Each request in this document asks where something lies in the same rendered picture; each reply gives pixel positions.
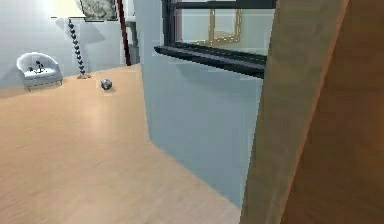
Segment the black framed window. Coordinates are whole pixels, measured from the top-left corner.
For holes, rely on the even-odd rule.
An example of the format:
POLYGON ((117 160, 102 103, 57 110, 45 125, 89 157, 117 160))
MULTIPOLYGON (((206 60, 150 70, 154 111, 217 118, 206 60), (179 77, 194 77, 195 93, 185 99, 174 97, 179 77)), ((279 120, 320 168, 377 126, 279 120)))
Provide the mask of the black framed window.
POLYGON ((162 55, 262 79, 278 0, 161 0, 162 55))

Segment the brown wooden door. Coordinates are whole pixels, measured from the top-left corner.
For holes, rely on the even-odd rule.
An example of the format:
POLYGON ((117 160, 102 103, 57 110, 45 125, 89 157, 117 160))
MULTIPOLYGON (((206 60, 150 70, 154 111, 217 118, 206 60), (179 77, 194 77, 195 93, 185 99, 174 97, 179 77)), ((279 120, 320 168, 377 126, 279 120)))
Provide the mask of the brown wooden door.
POLYGON ((384 0, 278 0, 239 224, 384 224, 384 0))

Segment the floor lamp with beaded stem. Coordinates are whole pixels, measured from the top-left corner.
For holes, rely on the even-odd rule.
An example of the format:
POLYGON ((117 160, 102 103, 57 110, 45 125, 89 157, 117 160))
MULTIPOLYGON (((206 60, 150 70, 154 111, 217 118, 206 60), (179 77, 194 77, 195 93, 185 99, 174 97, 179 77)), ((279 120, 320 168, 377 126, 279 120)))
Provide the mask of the floor lamp with beaded stem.
POLYGON ((84 62, 81 56, 81 49, 79 41, 77 39, 75 25, 72 23, 72 19, 85 18, 82 9, 78 6, 77 0, 53 0, 53 13, 52 18, 67 19, 70 36, 72 38, 74 53, 79 65, 80 74, 78 79, 89 79, 90 75, 85 72, 84 62))

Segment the dark red door frame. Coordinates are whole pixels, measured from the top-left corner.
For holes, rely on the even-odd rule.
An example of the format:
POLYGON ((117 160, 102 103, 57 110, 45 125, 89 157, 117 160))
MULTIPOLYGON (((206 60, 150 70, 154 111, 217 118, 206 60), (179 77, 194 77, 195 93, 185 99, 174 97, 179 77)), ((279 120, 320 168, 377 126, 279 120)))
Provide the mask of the dark red door frame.
POLYGON ((123 48, 124 48, 124 56, 125 56, 125 63, 127 66, 131 66, 131 60, 130 60, 130 53, 129 53, 129 44, 128 44, 128 35, 126 31, 126 25, 125 25, 125 17, 124 17, 124 7, 123 7, 123 0, 116 0, 117 1, 117 8, 118 8, 118 16, 120 21, 120 27, 121 27, 121 35, 122 35, 122 42, 123 42, 123 48))

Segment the framed grey wall picture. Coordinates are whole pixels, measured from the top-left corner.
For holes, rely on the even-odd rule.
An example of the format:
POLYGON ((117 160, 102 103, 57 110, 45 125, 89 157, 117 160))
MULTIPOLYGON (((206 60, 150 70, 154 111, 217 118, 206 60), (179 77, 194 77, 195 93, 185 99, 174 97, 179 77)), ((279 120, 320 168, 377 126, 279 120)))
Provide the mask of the framed grey wall picture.
POLYGON ((80 0, 86 22, 116 21, 116 0, 80 0))

